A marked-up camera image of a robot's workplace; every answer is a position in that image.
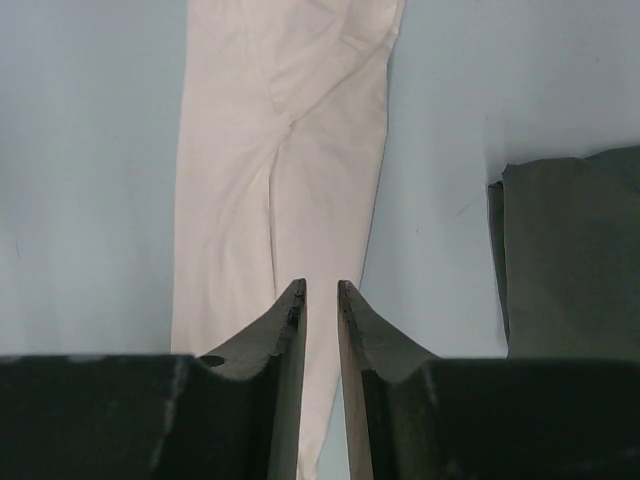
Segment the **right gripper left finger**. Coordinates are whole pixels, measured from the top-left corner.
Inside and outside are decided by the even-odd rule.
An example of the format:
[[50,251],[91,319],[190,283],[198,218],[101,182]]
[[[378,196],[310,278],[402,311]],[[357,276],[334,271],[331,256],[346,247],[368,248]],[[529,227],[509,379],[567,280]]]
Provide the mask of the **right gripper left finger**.
[[209,353],[1,360],[5,479],[292,479],[306,283]]

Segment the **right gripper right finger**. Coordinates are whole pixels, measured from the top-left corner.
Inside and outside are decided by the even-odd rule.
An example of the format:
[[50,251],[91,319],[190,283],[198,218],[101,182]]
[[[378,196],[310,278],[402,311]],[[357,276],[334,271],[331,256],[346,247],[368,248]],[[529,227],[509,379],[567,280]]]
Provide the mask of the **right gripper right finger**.
[[337,292],[353,478],[638,477],[637,363],[443,359]]

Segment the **white floral t-shirt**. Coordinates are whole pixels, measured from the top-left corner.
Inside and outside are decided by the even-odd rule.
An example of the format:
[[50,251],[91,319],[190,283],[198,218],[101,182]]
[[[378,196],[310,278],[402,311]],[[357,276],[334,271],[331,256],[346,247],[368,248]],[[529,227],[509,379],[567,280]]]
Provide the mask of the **white floral t-shirt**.
[[361,279],[401,1],[192,1],[178,139],[171,348],[204,354],[307,282],[296,475],[339,376],[337,284]]

